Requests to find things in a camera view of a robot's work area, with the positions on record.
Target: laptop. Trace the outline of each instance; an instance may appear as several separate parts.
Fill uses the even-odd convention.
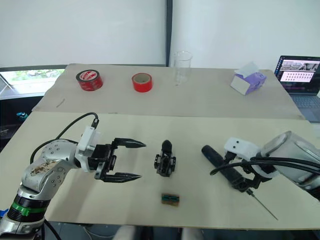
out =
[[[281,56],[274,71],[304,117],[320,123],[320,57]]]

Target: clear glass cup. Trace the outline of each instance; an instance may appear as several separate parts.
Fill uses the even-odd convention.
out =
[[[188,80],[191,73],[192,57],[188,51],[177,51],[174,54],[174,82],[176,86]]]

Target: laptop keyboard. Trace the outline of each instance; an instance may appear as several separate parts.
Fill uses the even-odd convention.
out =
[[[291,97],[298,108],[320,108],[320,98],[317,96],[291,95]]]

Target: white wall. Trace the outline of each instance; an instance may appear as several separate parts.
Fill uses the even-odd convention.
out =
[[[0,67],[164,64],[165,0],[0,0]]]
[[[281,55],[320,57],[320,0],[174,0],[171,43],[194,68],[274,71]]]

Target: laptop screen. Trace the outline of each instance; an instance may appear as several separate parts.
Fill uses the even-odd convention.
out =
[[[317,94],[319,65],[320,57],[281,56],[274,74],[288,93]]]

